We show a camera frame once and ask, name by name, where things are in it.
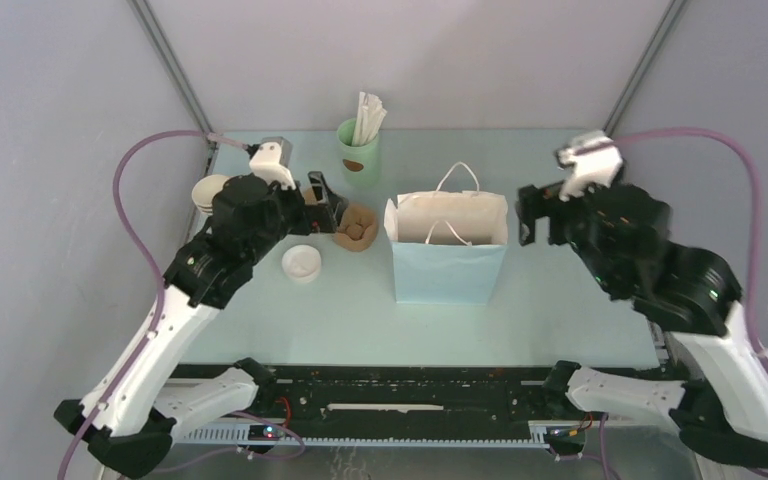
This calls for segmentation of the light blue paper bag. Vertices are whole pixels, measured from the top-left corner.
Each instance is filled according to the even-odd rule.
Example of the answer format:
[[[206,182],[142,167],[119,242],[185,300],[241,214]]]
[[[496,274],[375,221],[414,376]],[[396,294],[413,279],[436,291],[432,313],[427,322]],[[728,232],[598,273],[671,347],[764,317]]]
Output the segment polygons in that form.
[[[432,191],[389,199],[383,226],[402,304],[485,305],[508,248],[508,202],[464,162]]]

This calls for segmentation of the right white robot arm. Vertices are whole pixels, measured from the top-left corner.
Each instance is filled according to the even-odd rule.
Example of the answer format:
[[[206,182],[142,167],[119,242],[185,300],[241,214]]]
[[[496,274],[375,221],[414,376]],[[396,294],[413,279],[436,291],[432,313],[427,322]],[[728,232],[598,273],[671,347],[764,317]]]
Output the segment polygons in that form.
[[[544,381],[545,411],[615,413],[676,435],[718,463],[768,470],[768,374],[752,351],[741,286],[719,255],[670,238],[671,208],[645,190],[589,187],[563,199],[559,184],[517,195],[521,243],[549,222],[548,241],[578,255],[611,300],[627,300],[680,344],[691,380],[643,380],[559,361]]]

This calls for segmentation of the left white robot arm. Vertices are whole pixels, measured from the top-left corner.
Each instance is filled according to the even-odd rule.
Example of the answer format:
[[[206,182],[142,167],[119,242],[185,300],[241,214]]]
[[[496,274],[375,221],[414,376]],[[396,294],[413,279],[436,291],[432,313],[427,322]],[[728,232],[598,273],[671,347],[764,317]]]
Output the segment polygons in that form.
[[[102,465],[138,479],[202,425],[232,412],[259,417],[272,411],[275,377],[251,358],[183,393],[161,391],[189,345],[273,247],[289,235],[338,230],[348,200],[322,173],[308,178],[313,202],[297,182],[285,187],[254,174],[229,178],[203,227],[176,253],[158,299],[115,366],[82,399],[57,407],[55,419]]]

